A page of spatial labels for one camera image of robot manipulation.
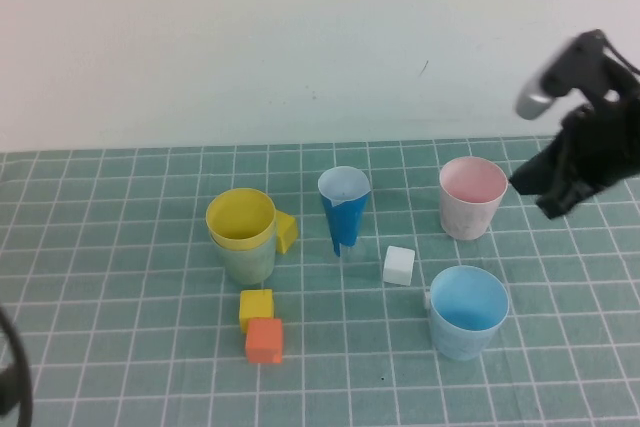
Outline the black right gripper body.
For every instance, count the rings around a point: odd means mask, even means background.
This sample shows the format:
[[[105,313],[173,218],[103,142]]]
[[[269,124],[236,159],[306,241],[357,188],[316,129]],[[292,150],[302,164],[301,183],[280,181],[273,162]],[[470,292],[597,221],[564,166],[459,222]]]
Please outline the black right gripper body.
[[[554,140],[553,184],[610,187],[639,174],[639,95],[583,104]]]

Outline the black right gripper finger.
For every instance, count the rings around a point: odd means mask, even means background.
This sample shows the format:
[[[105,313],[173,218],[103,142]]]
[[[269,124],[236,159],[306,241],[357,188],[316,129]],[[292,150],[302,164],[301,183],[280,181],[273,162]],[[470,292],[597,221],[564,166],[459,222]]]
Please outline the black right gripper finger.
[[[565,147],[547,146],[518,167],[509,183],[520,195],[560,195],[568,188]]]
[[[563,183],[551,188],[536,200],[537,207],[550,220],[563,217],[599,190],[584,182]]]

